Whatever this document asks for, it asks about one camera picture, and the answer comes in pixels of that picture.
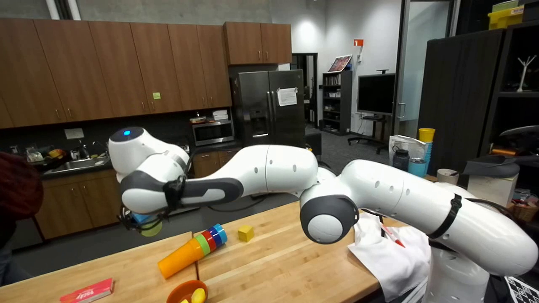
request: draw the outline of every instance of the television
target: television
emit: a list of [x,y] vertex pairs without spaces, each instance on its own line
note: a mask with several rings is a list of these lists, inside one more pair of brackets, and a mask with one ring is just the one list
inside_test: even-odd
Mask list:
[[394,90],[394,73],[359,76],[357,111],[391,115],[393,112]]

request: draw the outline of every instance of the refrigerator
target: refrigerator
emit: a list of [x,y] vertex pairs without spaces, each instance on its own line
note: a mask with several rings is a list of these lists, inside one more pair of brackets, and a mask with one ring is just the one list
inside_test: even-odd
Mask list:
[[[244,146],[305,147],[303,71],[238,73],[231,85],[235,131]],[[287,88],[295,90],[295,102]]]

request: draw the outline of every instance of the butcher block countertop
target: butcher block countertop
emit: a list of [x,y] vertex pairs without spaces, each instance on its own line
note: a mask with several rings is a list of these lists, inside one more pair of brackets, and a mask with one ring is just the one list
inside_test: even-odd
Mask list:
[[165,280],[161,276],[157,262],[191,238],[192,232],[186,232],[0,287],[0,302],[59,302],[60,297],[65,294],[108,278],[114,279],[114,291],[111,295],[99,299],[98,303],[166,302],[169,293],[176,286],[185,281],[197,279],[197,270],[195,264],[192,264]]
[[[223,224],[228,242],[198,262],[206,302],[355,302],[380,287],[347,248],[353,230],[335,244],[316,244],[299,217],[294,202]],[[384,223],[405,226],[391,218]],[[238,238],[244,224],[254,228],[248,243]]]

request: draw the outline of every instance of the orange bowl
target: orange bowl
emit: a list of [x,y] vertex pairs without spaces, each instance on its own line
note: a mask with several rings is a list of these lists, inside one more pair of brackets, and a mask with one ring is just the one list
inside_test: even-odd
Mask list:
[[203,288],[206,293],[206,299],[208,298],[208,287],[204,282],[200,280],[191,280],[178,285],[170,293],[167,298],[167,303],[180,303],[181,301],[187,299],[188,302],[191,302],[191,296],[197,288]]

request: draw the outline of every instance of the backsplash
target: backsplash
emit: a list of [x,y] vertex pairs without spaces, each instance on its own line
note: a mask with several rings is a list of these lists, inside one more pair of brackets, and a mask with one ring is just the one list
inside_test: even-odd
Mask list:
[[[211,113],[218,109],[0,129],[0,151],[9,153],[11,152],[10,146],[14,145],[18,145],[20,153],[23,153],[25,148],[30,146],[39,148],[54,145],[55,148],[70,150],[77,147],[79,140],[81,140],[91,153],[100,153],[102,148],[92,147],[92,142],[99,141],[105,144],[114,132],[130,126],[143,127],[152,136],[165,142],[190,144],[193,138],[189,119],[195,117],[197,112],[201,116],[211,116]],[[64,133],[66,128],[82,128],[84,138],[66,139]]]

